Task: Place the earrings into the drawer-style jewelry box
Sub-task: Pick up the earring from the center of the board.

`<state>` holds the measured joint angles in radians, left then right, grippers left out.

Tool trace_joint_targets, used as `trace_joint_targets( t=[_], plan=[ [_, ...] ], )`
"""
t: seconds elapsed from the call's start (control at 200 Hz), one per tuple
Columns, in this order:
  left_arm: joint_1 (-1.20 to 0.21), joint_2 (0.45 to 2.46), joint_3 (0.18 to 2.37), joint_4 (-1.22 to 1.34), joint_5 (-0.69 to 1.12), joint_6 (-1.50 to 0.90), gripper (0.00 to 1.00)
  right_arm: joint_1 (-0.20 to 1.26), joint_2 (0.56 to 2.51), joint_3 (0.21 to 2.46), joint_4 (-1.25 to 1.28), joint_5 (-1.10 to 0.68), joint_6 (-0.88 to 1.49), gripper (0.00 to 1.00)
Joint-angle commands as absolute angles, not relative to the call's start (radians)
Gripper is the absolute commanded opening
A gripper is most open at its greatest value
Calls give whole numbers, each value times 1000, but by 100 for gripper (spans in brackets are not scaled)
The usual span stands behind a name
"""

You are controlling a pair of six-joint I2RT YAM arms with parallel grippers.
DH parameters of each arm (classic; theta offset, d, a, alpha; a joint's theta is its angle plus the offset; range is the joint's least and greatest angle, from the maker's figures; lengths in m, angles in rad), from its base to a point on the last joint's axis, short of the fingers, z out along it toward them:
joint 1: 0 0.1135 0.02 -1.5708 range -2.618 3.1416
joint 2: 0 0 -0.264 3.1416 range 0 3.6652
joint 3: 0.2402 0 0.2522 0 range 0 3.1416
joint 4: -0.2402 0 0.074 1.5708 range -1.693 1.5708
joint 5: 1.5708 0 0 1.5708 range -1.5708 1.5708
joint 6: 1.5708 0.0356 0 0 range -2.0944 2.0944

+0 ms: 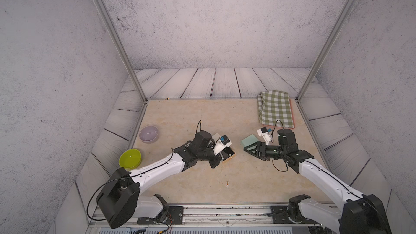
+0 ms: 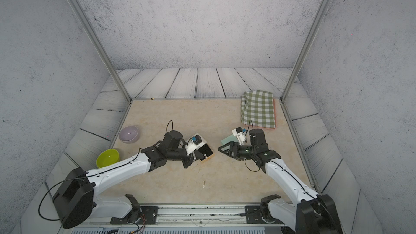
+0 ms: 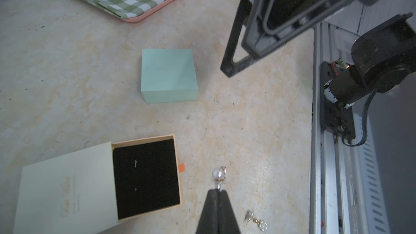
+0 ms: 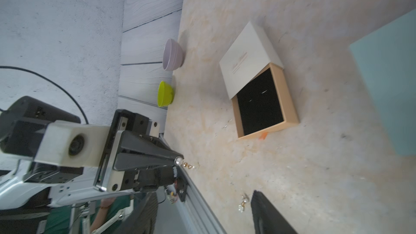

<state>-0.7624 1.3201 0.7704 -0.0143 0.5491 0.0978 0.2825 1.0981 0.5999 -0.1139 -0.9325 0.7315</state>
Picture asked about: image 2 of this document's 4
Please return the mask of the cream box black drawer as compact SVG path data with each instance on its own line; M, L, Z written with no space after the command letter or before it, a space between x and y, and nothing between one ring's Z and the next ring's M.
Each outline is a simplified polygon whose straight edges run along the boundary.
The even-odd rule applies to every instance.
M205 161L207 159L210 159L215 154L208 144L204 144L202 147L200 147L198 149L198 152L203 155L200 161Z

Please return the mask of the mint green jewelry box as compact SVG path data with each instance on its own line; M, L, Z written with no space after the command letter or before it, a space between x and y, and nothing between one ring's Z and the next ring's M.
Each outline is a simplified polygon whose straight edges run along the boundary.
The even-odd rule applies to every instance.
M239 142L238 142L238 138L237 138L237 137L235 137L234 135L230 135L230 136L228 136L227 138L225 138L225 139L223 139L223 140L221 141L222 145L226 145L226 144L227 144L227 143L229 143L229 142L236 142L236 143L239 143Z

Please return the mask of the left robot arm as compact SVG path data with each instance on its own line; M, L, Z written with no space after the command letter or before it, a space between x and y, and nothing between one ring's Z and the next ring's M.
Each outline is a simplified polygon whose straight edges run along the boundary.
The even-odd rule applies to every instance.
M132 195L105 198L101 193L112 186L140 174L166 165L169 160L181 161L188 168L204 158L199 149L206 144L200 136L185 142L175 130L165 133L160 140L128 159L100 169L85 171L78 167L65 180L56 184L58 190L53 204L64 229L74 228L90 218L114 217L134 222L139 217L140 205Z

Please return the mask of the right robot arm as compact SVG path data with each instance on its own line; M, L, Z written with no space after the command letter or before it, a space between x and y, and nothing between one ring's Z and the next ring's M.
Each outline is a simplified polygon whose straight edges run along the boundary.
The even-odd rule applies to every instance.
M280 196L264 197L260 203L260 216L266 223L282 222L296 234L341 234L342 226L336 204L329 195L320 195L308 187L285 164L281 156L270 149L264 131L250 131L250 145L244 140L231 141L218 151L235 160L252 160L265 174L271 177L289 197L286 203Z

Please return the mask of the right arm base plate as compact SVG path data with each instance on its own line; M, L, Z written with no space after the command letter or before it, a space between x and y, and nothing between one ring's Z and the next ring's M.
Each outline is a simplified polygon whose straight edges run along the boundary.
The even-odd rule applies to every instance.
M294 222L294 214L291 209L284 208L279 204L268 206L248 205L245 207L245 218L248 224L286 224Z

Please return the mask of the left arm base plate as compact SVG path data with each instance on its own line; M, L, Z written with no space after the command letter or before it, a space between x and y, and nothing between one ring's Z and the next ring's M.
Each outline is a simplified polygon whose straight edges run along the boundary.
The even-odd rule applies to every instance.
M123 225L129 223L145 223L154 225L158 215L158 206L139 206L133 208L124 218L112 217L111 225Z

